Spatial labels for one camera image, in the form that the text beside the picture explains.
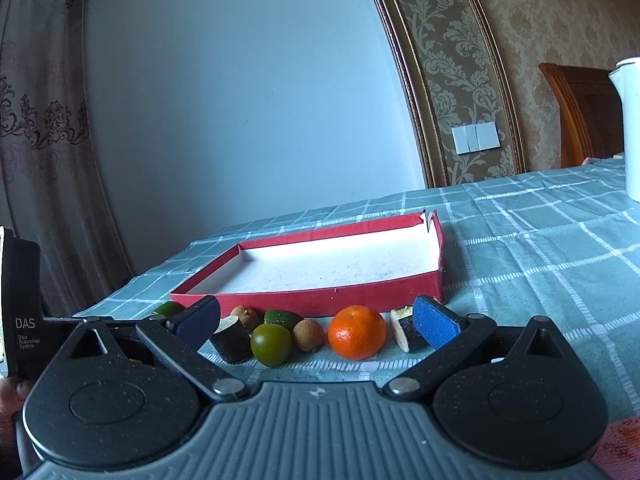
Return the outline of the person left hand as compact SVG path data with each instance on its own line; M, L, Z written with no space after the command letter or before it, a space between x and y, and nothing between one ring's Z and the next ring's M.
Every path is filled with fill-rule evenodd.
M32 382L7 377L0 385L0 474L2 479L14 479L22 472L15 440L14 416L21 411Z

